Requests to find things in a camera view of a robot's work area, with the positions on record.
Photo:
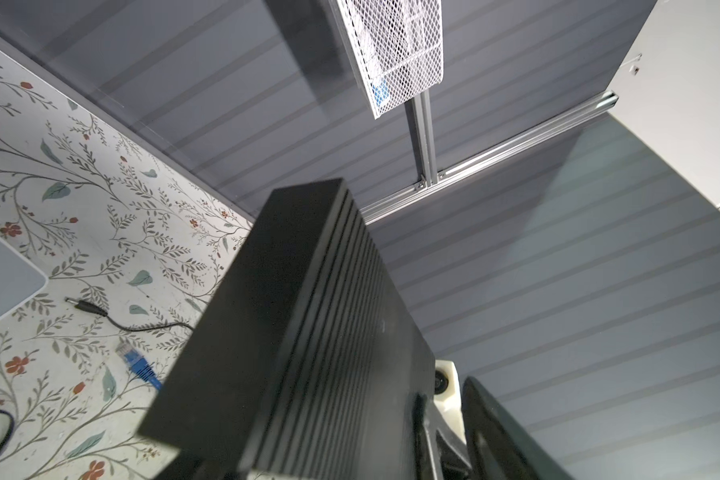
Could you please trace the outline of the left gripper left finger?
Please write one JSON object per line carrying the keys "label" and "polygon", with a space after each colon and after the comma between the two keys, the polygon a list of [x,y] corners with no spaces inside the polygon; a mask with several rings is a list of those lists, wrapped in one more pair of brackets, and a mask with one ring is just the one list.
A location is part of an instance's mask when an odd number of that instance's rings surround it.
{"label": "left gripper left finger", "polygon": [[416,478],[468,479],[471,463],[467,446],[448,426],[427,395],[417,396],[413,420]]}

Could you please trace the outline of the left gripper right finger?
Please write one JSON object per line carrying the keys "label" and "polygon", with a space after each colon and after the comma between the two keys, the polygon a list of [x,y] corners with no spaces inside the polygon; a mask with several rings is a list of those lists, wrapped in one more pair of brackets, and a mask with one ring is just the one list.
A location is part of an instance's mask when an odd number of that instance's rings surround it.
{"label": "left gripper right finger", "polygon": [[462,386],[471,479],[572,480],[474,377]]}

